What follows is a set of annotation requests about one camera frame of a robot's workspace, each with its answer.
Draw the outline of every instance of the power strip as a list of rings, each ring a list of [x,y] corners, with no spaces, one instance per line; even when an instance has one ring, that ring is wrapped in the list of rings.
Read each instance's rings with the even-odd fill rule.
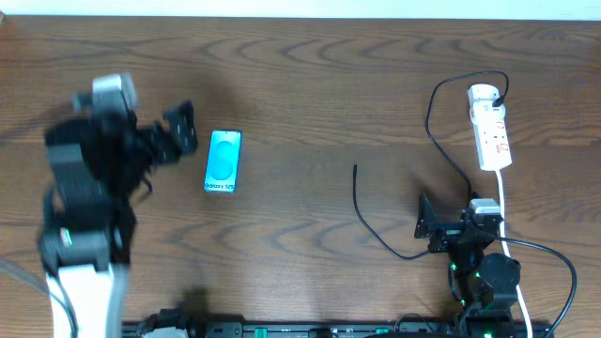
[[[504,120],[505,106],[493,105],[499,96],[499,89],[490,84],[475,84],[468,90],[480,169],[486,171],[497,171],[512,163]]]

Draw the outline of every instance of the wooden surface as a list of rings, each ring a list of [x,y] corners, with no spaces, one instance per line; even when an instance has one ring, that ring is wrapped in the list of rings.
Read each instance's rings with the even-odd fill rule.
[[[601,316],[601,23],[10,17],[0,27],[0,254],[41,275],[35,240],[52,176],[42,133],[69,118],[71,93],[130,71],[142,124],[191,99],[200,147],[151,177],[136,208],[125,319],[184,306],[248,320],[395,320],[458,310],[447,257],[395,260],[418,194],[456,217],[465,187],[428,141],[424,114],[440,80],[483,69],[511,78],[514,164],[503,171],[509,235],[549,245],[578,270],[558,337],[597,337]],[[440,90],[431,129],[484,196],[466,90]],[[210,132],[244,133],[232,195],[203,190]],[[513,247],[532,318],[554,320],[569,271]],[[52,334],[49,302],[0,276],[0,335]],[[516,317],[521,317],[518,307]]]

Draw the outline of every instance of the white cable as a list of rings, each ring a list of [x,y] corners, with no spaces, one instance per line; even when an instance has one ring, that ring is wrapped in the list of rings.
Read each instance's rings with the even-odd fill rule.
[[[501,216],[505,219],[505,193],[503,191],[503,180],[501,177],[501,170],[495,170],[495,174],[497,174],[497,183],[499,185],[499,205],[501,206]],[[505,237],[505,221],[499,224],[499,235],[504,238]],[[501,246],[503,247],[503,252],[507,257],[511,257],[509,254],[509,247],[507,246],[507,242],[504,240],[501,242]],[[530,321],[530,315],[528,315],[528,309],[526,309],[526,302],[524,301],[524,296],[522,296],[522,290],[519,288],[519,285],[516,286],[517,291],[517,302],[519,303],[519,307],[522,309],[522,315],[524,316],[524,322],[526,323],[526,332],[528,338],[532,338],[532,323]]]

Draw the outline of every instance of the white background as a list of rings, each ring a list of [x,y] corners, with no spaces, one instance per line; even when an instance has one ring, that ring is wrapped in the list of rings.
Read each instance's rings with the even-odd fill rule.
[[[6,14],[601,20],[601,0],[0,0]]]

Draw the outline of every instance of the wood grain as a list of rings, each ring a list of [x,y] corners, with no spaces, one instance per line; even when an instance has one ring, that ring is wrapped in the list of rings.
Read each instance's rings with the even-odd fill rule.
[[[0,254],[41,275],[41,194],[52,182],[42,133],[69,118],[71,93],[130,71],[140,123],[185,99],[201,146],[151,179],[136,209],[125,319],[178,305],[248,320],[394,320],[457,310],[444,255],[399,262],[356,219],[402,253],[417,198],[455,216],[465,187],[424,132],[440,80],[509,73],[504,171],[509,234],[552,246],[578,270],[558,337],[596,337],[601,315],[601,23],[11,17],[0,28]],[[431,130],[485,196],[465,90],[443,87]],[[244,133],[239,188],[203,191],[214,129]],[[569,271],[512,248],[531,316],[554,320]],[[0,276],[0,335],[52,335],[49,302]],[[520,317],[519,309],[514,314]]]

